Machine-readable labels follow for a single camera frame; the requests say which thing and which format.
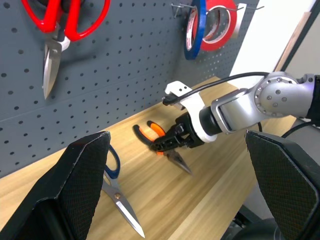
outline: gray pegboard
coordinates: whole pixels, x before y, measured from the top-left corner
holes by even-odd
[[[213,74],[228,75],[253,11],[247,10],[238,39],[187,61],[182,47],[186,20],[173,18],[171,2],[111,1],[103,24],[62,53],[55,86],[44,100],[45,35],[20,1],[1,1],[0,177],[160,102],[173,80],[193,86]],[[80,30],[95,21],[102,6],[102,0],[85,2]],[[207,54],[216,56],[217,68],[203,60]]]

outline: red scissor handle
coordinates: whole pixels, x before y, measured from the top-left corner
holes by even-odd
[[[21,1],[30,18],[42,32],[52,33],[53,31],[55,31],[56,22],[60,21],[60,17],[63,14],[63,10],[61,9],[60,5],[61,0],[49,0],[43,19],[38,19],[32,8],[30,7],[28,0]],[[102,12],[95,23],[87,30],[78,33],[77,25],[81,7],[81,0],[72,0],[69,16],[64,30],[65,36],[67,36],[71,41],[77,41],[87,37],[92,32],[94,32],[105,19],[110,7],[110,2],[111,0],[105,0]]]

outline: blue-handled scissors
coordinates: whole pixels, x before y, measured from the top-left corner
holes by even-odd
[[[115,151],[115,149],[109,145],[109,151],[112,153],[113,157],[116,161],[116,169],[111,170],[107,165],[105,165],[104,169],[104,175],[107,177],[107,179],[110,182],[110,185],[103,180],[102,183],[102,190],[109,195],[109,197],[113,200],[116,207],[120,211],[120,213],[123,215],[123,217],[127,220],[127,222],[134,228],[134,230],[137,231],[138,234],[140,234],[143,238],[145,237],[144,231],[142,230],[142,227],[140,226],[140,223],[138,221],[138,218],[130,206],[130,203],[124,196],[124,194],[120,190],[120,186],[118,184],[117,178],[120,173],[120,159]]]

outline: orange pliers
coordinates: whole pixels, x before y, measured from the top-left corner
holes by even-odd
[[[163,137],[166,135],[165,130],[163,130],[163,128],[161,126],[159,126],[158,124],[156,124],[153,121],[147,121],[146,124],[148,125],[149,128],[151,128],[156,134],[158,134],[159,137]],[[133,126],[133,132],[134,134],[137,136],[137,138],[144,143],[145,145],[147,145],[148,147],[151,146],[151,144],[153,143],[153,141],[155,139],[153,139],[152,137],[148,136],[139,125],[134,125]],[[156,152],[157,155],[164,155],[168,158],[169,161],[171,161],[172,163],[176,164],[178,167],[182,168],[184,171],[186,171],[187,173],[193,175],[191,169],[188,167],[188,165],[186,164],[186,162],[184,161],[184,159],[182,158],[182,156],[175,151],[174,149],[168,150],[168,151],[157,151]]]

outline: wooden table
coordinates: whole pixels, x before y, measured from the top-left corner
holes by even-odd
[[[212,100],[235,87],[224,83],[206,89],[201,96]],[[192,169],[185,173],[165,157],[157,156],[137,140],[134,124],[148,128],[152,120],[168,129],[183,112],[161,103],[137,113],[106,130],[121,159],[119,183],[134,209],[148,240],[219,240],[256,184],[244,139],[245,130],[220,134],[215,142],[178,151]],[[262,123],[267,133],[282,135],[294,117]],[[0,229],[35,182],[50,169],[64,149],[0,179]],[[108,154],[108,164],[115,165]],[[141,240],[102,191],[88,240]]]

